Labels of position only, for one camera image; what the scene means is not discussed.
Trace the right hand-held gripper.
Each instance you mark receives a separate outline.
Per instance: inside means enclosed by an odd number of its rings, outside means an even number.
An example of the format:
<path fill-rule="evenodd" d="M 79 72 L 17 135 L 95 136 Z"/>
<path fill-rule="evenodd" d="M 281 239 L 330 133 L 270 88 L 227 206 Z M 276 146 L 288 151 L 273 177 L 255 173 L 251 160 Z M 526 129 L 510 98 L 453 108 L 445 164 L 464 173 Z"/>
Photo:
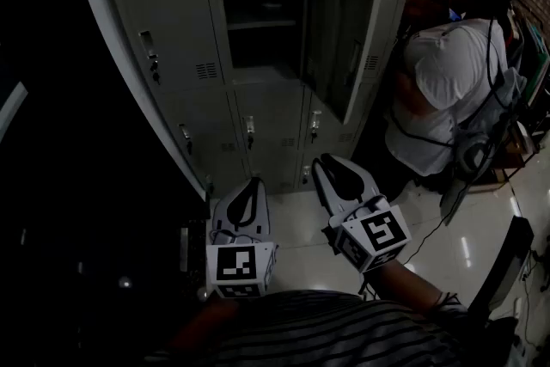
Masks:
<path fill-rule="evenodd" d="M 334 253 L 358 272 L 396 259 L 412 240 L 400 208 L 377 195 L 374 178 L 355 162 L 324 153 L 313 160 L 311 173 L 321 205 L 331 216 L 322 232 Z M 360 204 L 345 211 L 353 201 Z"/>

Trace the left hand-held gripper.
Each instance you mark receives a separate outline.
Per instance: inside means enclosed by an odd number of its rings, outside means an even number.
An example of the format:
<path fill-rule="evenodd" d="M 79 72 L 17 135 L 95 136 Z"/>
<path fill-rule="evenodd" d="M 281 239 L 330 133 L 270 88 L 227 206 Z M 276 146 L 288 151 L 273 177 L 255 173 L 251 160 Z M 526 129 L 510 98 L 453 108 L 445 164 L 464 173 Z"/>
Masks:
<path fill-rule="evenodd" d="M 212 216 L 206 263 L 212 289 L 222 298 L 267 294 L 277 261 L 266 188 L 253 177 L 221 199 Z"/>

